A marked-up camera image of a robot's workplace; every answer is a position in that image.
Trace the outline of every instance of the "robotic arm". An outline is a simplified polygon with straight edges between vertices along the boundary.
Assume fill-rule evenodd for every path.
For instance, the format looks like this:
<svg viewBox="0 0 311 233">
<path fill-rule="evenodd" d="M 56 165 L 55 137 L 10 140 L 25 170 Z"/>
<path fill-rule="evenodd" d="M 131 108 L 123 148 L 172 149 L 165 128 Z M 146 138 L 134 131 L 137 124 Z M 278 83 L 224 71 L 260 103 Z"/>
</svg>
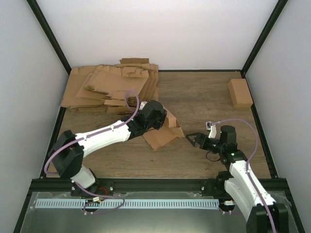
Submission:
<svg viewBox="0 0 311 233">
<path fill-rule="evenodd" d="M 95 150 L 113 143 L 141 136 L 150 128 L 160 129 L 166 113 L 162 104 L 155 100 L 142 102 L 138 113 L 127 124 L 125 122 L 129 116 L 125 116 L 109 126 L 87 133 L 73 134 L 70 130 L 63 132 L 52 147 L 49 156 L 67 143 L 84 138 L 84 140 L 62 150 L 52 162 L 61 178 L 72 179 L 90 192 L 95 192 L 97 190 L 96 176 L 90 169 L 82 165 L 83 158 Z"/>
<path fill-rule="evenodd" d="M 246 231 L 248 233 L 272 232 L 267 211 L 248 177 L 249 173 L 270 210 L 277 232 L 288 233 L 288 211 L 285 205 L 277 203 L 268 194 L 250 167 L 246 170 L 247 158 L 241 150 L 238 150 L 235 128 L 229 125 L 222 126 L 219 139 L 215 138 L 216 126 L 211 122 L 207 122 L 207 130 L 210 131 L 209 135 L 191 133 L 186 135 L 186 138 L 194 147 L 200 146 L 203 150 L 219 154 L 220 161 L 227 171 L 219 172 L 217 178 L 223 181 L 222 186 L 225 191 L 241 210 L 247 222 Z"/>
</svg>

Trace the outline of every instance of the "cardboard stack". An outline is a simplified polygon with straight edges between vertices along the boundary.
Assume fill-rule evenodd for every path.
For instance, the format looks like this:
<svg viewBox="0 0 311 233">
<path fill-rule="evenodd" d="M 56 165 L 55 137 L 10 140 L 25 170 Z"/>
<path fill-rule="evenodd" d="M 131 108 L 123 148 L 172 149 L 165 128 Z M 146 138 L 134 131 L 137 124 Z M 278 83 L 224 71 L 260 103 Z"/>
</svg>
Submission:
<svg viewBox="0 0 311 233">
<path fill-rule="evenodd" d="M 127 114 L 124 95 L 134 90 L 140 101 L 158 100 L 158 65 L 148 58 L 122 58 L 120 64 L 72 69 L 61 106 L 72 110 Z M 136 106 L 129 93 L 128 102 Z"/>
</svg>

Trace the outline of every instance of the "black cable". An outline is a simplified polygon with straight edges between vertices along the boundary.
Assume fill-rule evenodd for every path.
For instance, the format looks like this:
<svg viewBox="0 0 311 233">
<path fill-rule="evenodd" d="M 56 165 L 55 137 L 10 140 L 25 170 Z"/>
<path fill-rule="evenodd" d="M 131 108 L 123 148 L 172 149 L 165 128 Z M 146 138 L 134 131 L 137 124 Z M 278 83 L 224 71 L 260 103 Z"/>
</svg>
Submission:
<svg viewBox="0 0 311 233">
<path fill-rule="evenodd" d="M 206 153 L 205 157 L 206 157 L 208 160 L 210 160 L 211 162 L 218 162 L 218 161 L 220 160 L 220 156 L 219 156 L 219 159 L 217 159 L 217 160 L 211 160 L 211 159 L 209 159 L 209 158 L 207 157 L 207 155 L 208 155 L 209 153 L 211 153 L 211 151 L 208 151 L 208 152 Z"/>
</svg>

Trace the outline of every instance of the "wooden table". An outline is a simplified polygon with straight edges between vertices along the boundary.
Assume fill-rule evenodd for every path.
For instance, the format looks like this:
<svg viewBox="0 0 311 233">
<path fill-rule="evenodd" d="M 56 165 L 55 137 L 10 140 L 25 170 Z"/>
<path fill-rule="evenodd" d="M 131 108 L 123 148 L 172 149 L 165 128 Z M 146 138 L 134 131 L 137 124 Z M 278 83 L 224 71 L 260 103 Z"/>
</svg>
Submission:
<svg viewBox="0 0 311 233">
<path fill-rule="evenodd" d="M 159 100 L 177 117 L 185 134 L 206 133 L 206 121 L 233 117 L 245 119 L 256 128 L 250 109 L 232 106 L 227 83 L 240 77 L 239 72 L 161 72 Z M 120 117 L 67 110 L 60 133 L 69 129 L 73 133 L 88 132 Z M 227 124 L 236 127 L 238 148 L 249 156 L 255 145 L 251 129 L 238 121 Z M 225 167 L 221 162 L 210 162 L 205 154 L 206 151 L 194 148 L 185 138 L 153 151 L 144 138 L 139 137 L 93 152 L 84 159 L 84 165 L 100 178 L 215 178 Z M 270 178 L 260 142 L 251 166 L 258 178 Z"/>
</svg>

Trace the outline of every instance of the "black corner post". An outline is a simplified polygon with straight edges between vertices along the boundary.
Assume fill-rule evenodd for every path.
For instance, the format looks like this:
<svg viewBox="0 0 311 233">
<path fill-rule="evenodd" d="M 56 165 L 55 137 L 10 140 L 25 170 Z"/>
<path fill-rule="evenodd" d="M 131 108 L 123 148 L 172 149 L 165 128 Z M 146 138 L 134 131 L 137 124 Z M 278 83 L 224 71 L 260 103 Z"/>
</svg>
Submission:
<svg viewBox="0 0 311 233">
<path fill-rule="evenodd" d="M 45 35 L 47 36 L 47 38 L 49 39 L 51 45 L 53 46 L 59 60 L 61 61 L 61 63 L 63 64 L 66 72 L 68 74 L 70 74 L 71 72 L 71 67 L 67 61 L 67 58 L 65 57 L 62 49 L 60 48 L 47 20 L 45 19 L 38 3 L 36 0 L 27 0 L 30 8 L 32 9 L 35 17 L 37 18 L 38 22 L 40 23 Z"/>
<path fill-rule="evenodd" d="M 288 0 L 278 0 L 273 12 L 271 13 L 266 25 L 264 26 L 256 44 L 254 45 L 251 53 L 249 54 L 243 68 L 242 74 L 246 74 L 250 66 L 252 65 L 254 59 L 256 58 L 261 46 L 263 45 L 264 41 L 268 37 L 271 29 L 273 28 L 274 24 L 276 23 L 279 15 L 281 14 L 283 8 L 285 7 Z"/>
</svg>

